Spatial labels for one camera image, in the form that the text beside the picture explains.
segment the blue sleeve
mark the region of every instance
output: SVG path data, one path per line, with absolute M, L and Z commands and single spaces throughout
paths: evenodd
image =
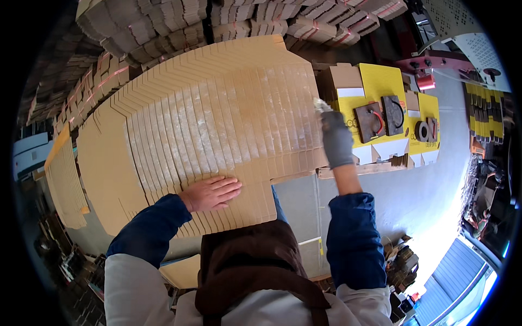
M 381 235 L 375 227 L 374 198 L 350 194 L 330 201 L 326 257 L 334 284 L 351 289 L 386 286 Z
M 107 257 L 116 253 L 142 258 L 160 268 L 177 229 L 192 219 L 178 195 L 168 194 L 139 212 L 112 240 Z

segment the gray glove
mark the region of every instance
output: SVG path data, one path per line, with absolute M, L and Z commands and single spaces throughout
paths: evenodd
M 330 168 L 353 164 L 352 132 L 345 125 L 342 113 L 338 111 L 322 112 L 323 145 Z

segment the perforated metal panel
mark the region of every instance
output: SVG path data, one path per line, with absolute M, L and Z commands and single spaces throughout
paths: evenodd
M 452 40 L 468 57 L 489 89 L 511 92 L 504 69 L 495 48 L 484 34 L 478 20 L 461 0 L 422 0 L 437 38 L 445 43 Z M 500 72 L 495 81 L 484 72 Z
M 480 73 L 482 79 L 488 84 L 489 89 L 503 92 L 511 92 L 504 68 L 500 62 L 495 48 L 484 33 L 468 33 L 453 37 L 453 42 L 468 57 L 471 63 Z M 485 69 L 495 69 L 500 73 L 495 76 L 495 81 L 484 72 Z
M 422 3 L 442 40 L 482 32 L 478 21 L 460 0 L 423 0 Z

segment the red handle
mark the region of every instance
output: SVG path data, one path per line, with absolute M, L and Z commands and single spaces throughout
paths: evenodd
M 375 114 L 378 118 L 379 118 L 379 123 L 381 124 L 381 127 L 379 128 L 379 131 L 377 132 L 377 135 L 381 133 L 381 131 L 383 131 L 383 128 L 384 128 L 384 121 L 383 121 L 383 118 L 381 117 L 381 115 L 375 111 L 372 111 L 373 114 Z

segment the white shirt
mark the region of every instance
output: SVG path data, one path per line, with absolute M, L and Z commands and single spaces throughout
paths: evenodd
M 176 315 L 161 273 L 147 261 L 118 253 L 105 262 L 105 317 L 112 325 L 203 325 L 194 305 L 196 291 L 182 295 Z M 346 284 L 337 296 L 324 294 L 330 325 L 392 325 L 389 288 L 352 290 Z M 310 310 L 291 293 L 262 290 L 247 295 L 221 319 L 228 325 L 310 325 Z

